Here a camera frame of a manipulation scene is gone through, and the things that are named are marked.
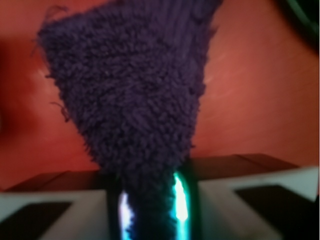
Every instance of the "black object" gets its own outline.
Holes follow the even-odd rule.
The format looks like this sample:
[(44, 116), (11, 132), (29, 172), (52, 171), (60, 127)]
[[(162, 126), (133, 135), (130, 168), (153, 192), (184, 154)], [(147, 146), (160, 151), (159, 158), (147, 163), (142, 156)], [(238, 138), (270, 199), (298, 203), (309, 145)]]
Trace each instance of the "black object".
[(319, 52), (319, 0), (276, 0), (293, 27)]
[(0, 223), (0, 239), (36, 240), (71, 204), (71, 202), (28, 204)]
[(285, 240), (319, 239), (319, 199), (318, 204), (313, 203), (280, 185), (235, 192), (282, 233)]

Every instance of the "purple fuzzy fabric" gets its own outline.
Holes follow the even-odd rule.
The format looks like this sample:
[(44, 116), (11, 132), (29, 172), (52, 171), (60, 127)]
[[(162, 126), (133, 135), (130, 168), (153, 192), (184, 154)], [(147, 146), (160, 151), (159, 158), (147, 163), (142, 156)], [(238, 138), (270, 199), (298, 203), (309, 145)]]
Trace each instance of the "purple fuzzy fabric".
[(93, 160), (121, 176), (133, 240), (174, 239), (173, 173), (189, 155), (220, 0), (118, 0), (38, 33)]

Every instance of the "fuzzy purple fabric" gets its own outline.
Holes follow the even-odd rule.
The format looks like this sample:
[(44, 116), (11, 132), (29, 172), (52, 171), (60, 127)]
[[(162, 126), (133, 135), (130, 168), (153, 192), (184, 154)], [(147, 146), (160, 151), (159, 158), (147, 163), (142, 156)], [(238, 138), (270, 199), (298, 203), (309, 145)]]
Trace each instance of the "fuzzy purple fabric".
[(133, 240), (174, 239), (173, 173), (192, 147), (220, 0), (117, 0), (45, 22), (38, 43), (93, 161), (121, 176)]

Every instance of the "dark slot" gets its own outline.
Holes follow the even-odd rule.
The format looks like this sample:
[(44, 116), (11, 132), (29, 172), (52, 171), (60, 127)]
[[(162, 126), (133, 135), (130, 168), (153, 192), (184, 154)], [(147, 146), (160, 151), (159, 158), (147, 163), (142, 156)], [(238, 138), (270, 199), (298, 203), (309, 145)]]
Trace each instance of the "dark slot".
[(235, 191), (285, 240), (319, 239), (316, 203), (280, 186), (265, 185)]
[(0, 222), (0, 239), (36, 240), (71, 204), (71, 202), (28, 204)]

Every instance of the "red background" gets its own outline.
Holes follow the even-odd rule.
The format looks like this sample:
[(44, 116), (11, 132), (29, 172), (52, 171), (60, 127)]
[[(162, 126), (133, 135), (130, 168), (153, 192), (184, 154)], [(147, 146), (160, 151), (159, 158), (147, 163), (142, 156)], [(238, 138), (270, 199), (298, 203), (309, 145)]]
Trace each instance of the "red background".
[[(103, 0), (0, 1), (0, 189), (43, 172), (92, 170), (32, 39), (48, 7), (70, 13)], [(319, 164), (319, 55), (273, 0), (224, 0), (205, 68), (197, 157), (264, 153)]]

